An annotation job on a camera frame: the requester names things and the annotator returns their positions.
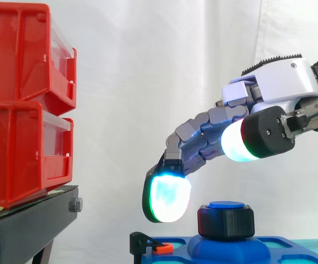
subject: illuminated fingertip sensor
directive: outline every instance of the illuminated fingertip sensor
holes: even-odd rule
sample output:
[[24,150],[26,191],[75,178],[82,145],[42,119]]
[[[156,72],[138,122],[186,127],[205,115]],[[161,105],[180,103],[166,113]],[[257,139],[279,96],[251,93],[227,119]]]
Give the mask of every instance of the illuminated fingertip sensor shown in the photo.
[[222,133],[221,146],[225,155],[233,161],[255,161],[258,157],[252,155],[246,148],[241,134],[243,119],[229,125]]
[[164,174],[153,178],[150,188],[150,209],[160,222],[174,222],[185,213],[191,184],[188,179]]

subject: blue button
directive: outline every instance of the blue button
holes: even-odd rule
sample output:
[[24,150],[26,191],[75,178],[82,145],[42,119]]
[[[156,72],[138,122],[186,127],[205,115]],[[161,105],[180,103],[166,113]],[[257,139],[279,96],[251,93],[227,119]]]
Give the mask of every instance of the blue button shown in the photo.
[[214,208],[214,209],[237,209],[237,208],[243,208],[244,203],[242,202],[210,202],[208,205],[208,208]]

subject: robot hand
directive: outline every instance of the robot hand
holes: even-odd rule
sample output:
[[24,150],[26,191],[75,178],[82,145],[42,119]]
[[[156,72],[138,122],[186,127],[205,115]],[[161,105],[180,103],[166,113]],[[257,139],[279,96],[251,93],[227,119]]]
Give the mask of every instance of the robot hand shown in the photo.
[[173,222],[185,212],[185,176],[226,155],[252,161],[287,152],[295,137],[318,131],[318,62],[301,55],[264,60],[222,88],[216,107],[181,124],[146,176],[143,211],[152,222]]

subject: white curtain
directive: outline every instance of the white curtain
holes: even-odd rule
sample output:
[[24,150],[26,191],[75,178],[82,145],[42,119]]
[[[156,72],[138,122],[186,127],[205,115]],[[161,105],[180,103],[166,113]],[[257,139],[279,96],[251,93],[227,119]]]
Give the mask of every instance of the white curtain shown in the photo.
[[268,159],[209,161],[189,176],[175,223],[141,209],[145,174],[165,139],[212,108],[221,87],[255,62],[301,53],[318,60],[318,0],[46,0],[78,51],[73,184],[78,219],[54,242],[51,264],[132,263],[129,234],[197,234],[197,209],[233,200],[255,213],[256,235],[318,238],[318,133]]

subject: red storage drawer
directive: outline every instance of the red storage drawer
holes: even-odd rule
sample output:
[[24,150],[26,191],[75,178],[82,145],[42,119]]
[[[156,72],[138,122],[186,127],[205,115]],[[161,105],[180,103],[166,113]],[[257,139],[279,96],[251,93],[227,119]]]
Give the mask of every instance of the red storage drawer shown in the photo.
[[72,180],[73,122],[38,102],[0,102],[0,206],[36,199]]
[[0,3],[0,100],[38,101],[57,116],[76,107],[76,50],[45,4]]

